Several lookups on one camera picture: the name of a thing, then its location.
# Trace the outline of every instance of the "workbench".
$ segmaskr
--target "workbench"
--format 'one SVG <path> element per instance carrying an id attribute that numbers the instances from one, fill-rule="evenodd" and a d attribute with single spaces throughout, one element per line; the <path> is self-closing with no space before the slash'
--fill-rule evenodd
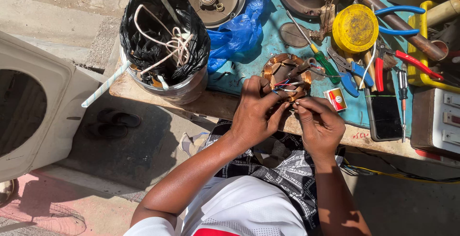
<path id="1" fill-rule="evenodd" d="M 166 110 L 181 115 L 182 117 L 189 117 L 190 115 L 187 113 L 194 113 L 201 116 L 232 120 L 236 110 L 236 105 L 239 101 L 239 97 L 237 96 L 206 90 L 199 99 L 192 103 L 181 106 L 173 105 L 165 101 L 163 98 L 143 90 L 126 72 L 112 84 L 109 92 L 113 96 L 161 106 Z M 291 134 L 302 134 L 300 122 L 293 112 L 286 112 L 284 114 L 279 130 Z M 346 132 L 341 143 L 352 146 L 348 147 L 349 150 L 353 150 L 353 147 L 358 147 L 365 149 L 365 151 L 370 153 L 393 154 L 448 166 L 460 167 L 459 161 L 412 148 L 409 139 L 406 139 L 405 143 L 401 143 L 401 140 L 391 142 L 374 142 L 370 137 L 370 130 L 355 127 L 349 124 L 346 124 Z"/>
<path id="2" fill-rule="evenodd" d="M 387 6 L 392 6 L 386 0 L 381 0 Z M 402 19 L 408 19 L 411 13 L 397 12 Z M 262 35 L 259 38 L 256 46 L 250 50 L 235 53 L 220 69 L 209 75 L 207 89 L 203 95 L 196 101 L 182 106 L 173 105 L 161 97 L 152 95 L 140 88 L 131 77 L 124 73 L 110 87 L 110 94 L 126 99 L 137 100 L 145 103 L 161 106 L 164 109 L 178 114 L 182 117 L 193 118 L 197 117 L 193 114 L 222 118 L 232 120 L 235 113 L 236 105 L 239 100 L 243 78 L 249 78 L 251 75 L 260 75 L 262 67 L 267 60 L 274 54 L 278 53 L 293 53 L 301 57 L 313 57 L 313 53 L 309 47 L 297 49 L 293 47 L 285 47 L 278 37 L 279 27 L 291 20 L 286 15 L 286 9 L 280 0 L 270 0 L 267 9 L 261 15 Z M 318 21 L 316 19 L 298 18 L 298 23 L 311 30 L 318 29 Z M 386 44 L 391 44 L 392 49 L 406 51 L 407 41 L 397 36 L 385 36 Z M 326 48 L 331 46 L 331 37 L 325 38 L 321 43 L 316 43 L 319 50 L 325 52 Z M 402 62 L 397 59 L 397 67 L 401 67 Z M 397 84 L 396 72 L 392 71 L 393 82 L 395 87 Z M 310 94 L 312 96 L 323 97 L 323 92 L 341 85 L 333 85 L 328 78 L 323 78 L 316 74 L 312 74 L 313 83 Z M 366 101 L 364 93 L 360 92 L 359 97 L 355 98 L 347 94 L 344 90 L 344 99 L 348 109 L 341 111 L 339 114 L 348 123 L 346 132 L 341 141 L 342 144 L 349 145 L 347 150 L 358 151 L 354 147 L 367 149 L 366 151 L 383 154 L 394 154 L 403 157 L 426 160 L 434 163 L 440 163 L 449 166 L 459 166 L 460 162 L 435 154 L 426 153 L 416 150 L 411 147 L 410 140 L 406 139 L 405 143 L 401 140 L 391 142 L 374 142 L 370 136 L 369 118 L 367 114 Z M 412 124 L 412 93 L 409 91 L 407 100 L 406 133 L 411 134 Z M 287 112 L 284 119 L 281 121 L 279 130 L 301 135 L 302 129 L 299 121 L 296 119 L 293 112 Z"/>

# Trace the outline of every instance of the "white shirt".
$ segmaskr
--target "white shirt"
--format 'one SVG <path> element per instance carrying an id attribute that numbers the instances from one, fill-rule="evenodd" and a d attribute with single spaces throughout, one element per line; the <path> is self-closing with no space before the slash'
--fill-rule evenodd
<path id="1" fill-rule="evenodd" d="M 203 232 L 209 229 L 238 236 L 307 235 L 286 194 L 251 176 L 213 177 L 193 199 L 187 207 L 181 235 L 206 235 Z M 166 219 L 150 217 L 125 233 L 125 236 L 134 235 L 174 236 L 175 233 Z"/>

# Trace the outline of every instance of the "black cable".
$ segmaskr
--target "black cable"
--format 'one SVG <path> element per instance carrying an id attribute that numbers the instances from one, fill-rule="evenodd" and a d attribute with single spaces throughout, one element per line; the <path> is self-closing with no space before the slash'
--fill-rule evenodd
<path id="1" fill-rule="evenodd" d="M 343 76 L 326 75 L 326 74 L 322 73 L 321 71 L 316 71 L 316 70 L 314 70 L 314 68 L 309 68 L 308 70 L 309 70 L 309 71 L 312 71 L 312 72 L 314 72 L 314 73 L 316 73 L 316 74 L 318 74 L 318 75 L 321 75 L 321 76 L 323 76 L 323 77 L 328 77 L 328 78 L 329 78 L 329 77 L 343 77 Z"/>
<path id="2" fill-rule="evenodd" d="M 409 177 L 409 178 L 414 178 L 414 179 L 419 179 L 419 180 L 426 180 L 426 181 L 433 181 L 433 182 L 445 182 L 445 183 L 449 183 L 449 182 L 457 182 L 457 181 L 460 181 L 460 177 L 451 177 L 451 178 L 445 178 L 445 179 L 434 179 L 434 178 L 431 178 L 431 177 L 424 177 L 424 176 L 419 176 L 419 175 L 416 175 L 416 174 L 413 174 L 413 173 L 410 173 L 410 172 L 407 172 L 407 171 L 404 171 L 400 168 L 397 168 L 395 167 L 393 164 L 391 164 L 390 162 L 388 162 L 387 160 L 385 160 L 384 158 L 378 156 L 378 155 L 375 155 L 375 154 L 371 154 L 371 153 L 367 153 L 357 147 L 355 147 L 356 149 L 358 149 L 358 151 L 366 154 L 366 155 L 369 155 L 369 156 L 372 156 L 372 157 L 376 157 L 376 158 L 379 158 L 381 159 L 383 162 L 387 163 L 390 167 L 392 167 L 393 169 L 401 172 L 401 173 L 404 173 L 406 174 L 407 176 L 406 177 Z"/>

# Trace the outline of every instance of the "screwdriver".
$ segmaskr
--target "screwdriver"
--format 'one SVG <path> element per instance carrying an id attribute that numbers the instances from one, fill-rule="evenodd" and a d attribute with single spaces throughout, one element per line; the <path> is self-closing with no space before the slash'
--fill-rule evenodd
<path id="1" fill-rule="evenodd" d="M 402 142 L 406 141 L 406 99 L 407 99 L 407 73 L 406 71 L 399 70 L 398 84 L 399 84 L 399 100 L 402 104 Z"/>
<path id="2" fill-rule="evenodd" d="M 310 45 L 311 50 L 314 53 L 315 59 L 323 66 L 324 70 L 326 71 L 326 74 L 332 77 L 329 77 L 332 81 L 332 83 L 339 83 L 340 82 L 340 77 L 338 77 L 337 71 L 334 69 L 332 64 L 326 59 L 325 55 L 323 52 L 319 51 L 314 44 L 311 43 L 310 39 L 305 35 L 303 30 L 300 28 L 299 24 L 295 21 L 295 19 L 292 17 L 291 13 L 289 10 L 286 10 L 287 16 L 291 19 L 292 23 L 294 23 L 295 27 L 299 30 L 299 32 L 303 35 L 305 40 L 307 40 L 307 43 Z"/>

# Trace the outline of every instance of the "white air conditioner unit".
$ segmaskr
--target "white air conditioner unit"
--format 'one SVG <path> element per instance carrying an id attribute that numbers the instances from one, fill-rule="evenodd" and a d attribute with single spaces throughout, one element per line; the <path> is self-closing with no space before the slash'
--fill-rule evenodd
<path id="1" fill-rule="evenodd" d="M 0 31 L 0 182 L 64 159 L 99 82 Z"/>

